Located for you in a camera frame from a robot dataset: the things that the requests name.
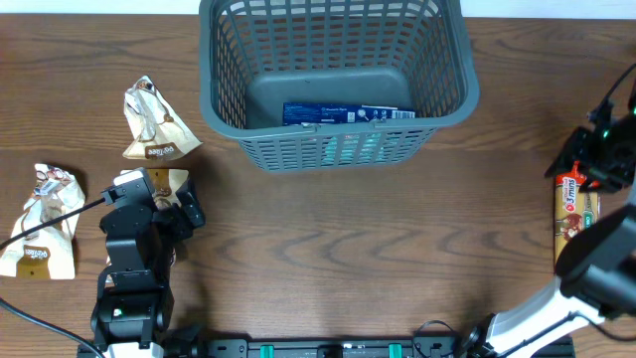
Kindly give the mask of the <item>orange spaghetti packet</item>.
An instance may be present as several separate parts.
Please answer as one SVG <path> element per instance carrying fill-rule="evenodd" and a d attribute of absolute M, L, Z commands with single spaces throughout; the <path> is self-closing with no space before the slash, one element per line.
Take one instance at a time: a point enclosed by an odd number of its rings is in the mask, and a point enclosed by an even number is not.
<path fill-rule="evenodd" d="M 595 224 L 599 218 L 600 201 L 597 193 L 583 193 L 581 185 L 586 177 L 572 168 L 555 179 L 554 262 L 566 244 L 578 233 Z"/>

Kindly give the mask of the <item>cream snack pouch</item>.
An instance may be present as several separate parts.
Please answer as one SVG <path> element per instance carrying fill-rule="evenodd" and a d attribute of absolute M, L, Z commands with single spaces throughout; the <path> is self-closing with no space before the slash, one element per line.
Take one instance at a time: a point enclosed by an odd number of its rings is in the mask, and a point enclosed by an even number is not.
<path fill-rule="evenodd" d="M 148 76 L 125 91 L 123 113 L 133 137 L 124 158 L 172 161 L 202 145 Z"/>

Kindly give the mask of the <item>blue carton box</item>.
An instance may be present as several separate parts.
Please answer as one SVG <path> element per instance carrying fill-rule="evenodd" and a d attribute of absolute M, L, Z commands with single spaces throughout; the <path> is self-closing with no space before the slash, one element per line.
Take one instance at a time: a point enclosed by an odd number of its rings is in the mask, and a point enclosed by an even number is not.
<path fill-rule="evenodd" d="M 283 105 L 282 124 L 349 124 L 387 119 L 411 119 L 415 116 L 414 110 L 391 106 L 286 102 Z"/>

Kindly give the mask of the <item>light teal wipes packet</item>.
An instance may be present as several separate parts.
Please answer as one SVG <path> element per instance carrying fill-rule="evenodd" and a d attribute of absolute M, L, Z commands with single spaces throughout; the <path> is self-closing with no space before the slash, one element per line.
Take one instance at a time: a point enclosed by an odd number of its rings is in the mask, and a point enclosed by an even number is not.
<path fill-rule="evenodd" d="M 366 165 L 386 163 L 398 144 L 398 137 L 382 137 L 380 133 L 327 137 L 322 142 L 322 166 Z"/>

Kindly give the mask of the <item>cream pouch under arm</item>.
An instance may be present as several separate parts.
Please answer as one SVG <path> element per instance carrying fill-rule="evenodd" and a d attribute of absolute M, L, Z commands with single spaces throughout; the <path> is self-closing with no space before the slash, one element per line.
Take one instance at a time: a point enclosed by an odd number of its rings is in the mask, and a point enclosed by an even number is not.
<path fill-rule="evenodd" d="M 158 206 L 164 207 L 176 200 L 176 191 L 185 182 L 189 172 L 182 169 L 146 169 L 151 178 L 155 192 L 153 197 Z M 170 268 L 109 268 L 105 274 L 116 285 L 127 280 L 140 284 L 147 280 L 151 285 L 160 285 L 169 280 Z"/>

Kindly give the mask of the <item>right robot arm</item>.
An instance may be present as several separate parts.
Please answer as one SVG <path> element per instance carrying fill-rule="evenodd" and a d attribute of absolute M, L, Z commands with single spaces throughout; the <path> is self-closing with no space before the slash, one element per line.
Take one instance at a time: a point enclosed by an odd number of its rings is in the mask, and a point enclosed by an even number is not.
<path fill-rule="evenodd" d="M 635 100 L 616 119 L 608 95 L 588 114 L 546 170 L 576 169 L 584 193 L 630 192 L 623 207 L 574 235 L 556 259 L 554 277 L 529 300 L 489 315 L 455 348 L 456 357 L 531 357 L 570 333 L 635 313 Z"/>

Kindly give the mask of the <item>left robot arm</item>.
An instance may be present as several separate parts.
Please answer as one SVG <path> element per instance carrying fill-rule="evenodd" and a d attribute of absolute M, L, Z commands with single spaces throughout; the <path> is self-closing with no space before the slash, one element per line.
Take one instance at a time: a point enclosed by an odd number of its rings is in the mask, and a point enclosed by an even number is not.
<path fill-rule="evenodd" d="M 110 264 L 97 281 L 90 319 L 94 345 L 106 357 L 170 357 L 167 331 L 174 306 L 170 269 L 175 246 L 206 224 L 190 177 L 177 187 L 175 203 L 154 200 L 145 169 L 116 178 L 103 192 L 114 209 L 99 223 Z"/>

